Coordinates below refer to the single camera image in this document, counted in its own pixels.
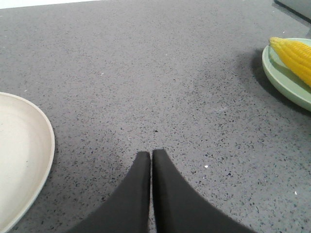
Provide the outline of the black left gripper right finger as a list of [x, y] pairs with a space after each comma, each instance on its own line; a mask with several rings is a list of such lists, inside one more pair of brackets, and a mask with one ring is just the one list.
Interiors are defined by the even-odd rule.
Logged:
[[159, 233], [251, 233], [204, 200], [182, 177], [164, 149], [153, 151], [152, 190]]

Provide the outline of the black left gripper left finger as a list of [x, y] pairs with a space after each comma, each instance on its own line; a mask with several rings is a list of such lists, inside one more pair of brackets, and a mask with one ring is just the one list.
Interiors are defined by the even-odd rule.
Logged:
[[151, 159], [140, 151], [114, 193], [69, 233], [147, 233]]

